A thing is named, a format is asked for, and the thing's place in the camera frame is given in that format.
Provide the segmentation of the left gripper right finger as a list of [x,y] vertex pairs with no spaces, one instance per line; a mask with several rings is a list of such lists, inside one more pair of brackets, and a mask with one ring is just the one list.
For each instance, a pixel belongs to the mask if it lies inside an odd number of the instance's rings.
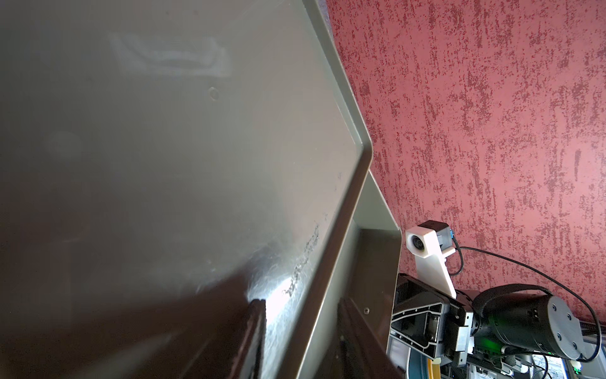
[[402,378],[351,298],[339,300],[336,337],[335,378]]

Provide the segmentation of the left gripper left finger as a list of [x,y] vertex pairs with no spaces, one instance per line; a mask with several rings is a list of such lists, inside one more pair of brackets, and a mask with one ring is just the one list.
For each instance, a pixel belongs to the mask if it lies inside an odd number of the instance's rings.
[[264,359],[266,302],[254,299],[237,325],[201,349],[190,378],[259,378]]

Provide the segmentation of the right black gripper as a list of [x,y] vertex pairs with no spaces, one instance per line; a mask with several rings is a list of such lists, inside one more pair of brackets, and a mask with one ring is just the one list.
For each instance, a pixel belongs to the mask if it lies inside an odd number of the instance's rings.
[[454,367],[467,364],[472,348],[473,311],[407,274],[399,274],[390,337],[426,358]]

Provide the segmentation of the olive green drawer cabinet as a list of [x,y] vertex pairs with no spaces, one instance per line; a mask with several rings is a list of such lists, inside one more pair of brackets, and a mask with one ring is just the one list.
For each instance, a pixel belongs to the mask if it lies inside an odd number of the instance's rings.
[[1,4],[1,376],[310,375],[371,148],[325,1]]

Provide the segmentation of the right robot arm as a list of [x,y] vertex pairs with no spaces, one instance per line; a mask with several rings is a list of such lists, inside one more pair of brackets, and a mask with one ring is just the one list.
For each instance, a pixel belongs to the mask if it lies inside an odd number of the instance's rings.
[[604,361],[602,333],[545,287],[449,296],[401,274],[388,351],[407,378],[550,378],[552,359],[581,377],[583,364]]

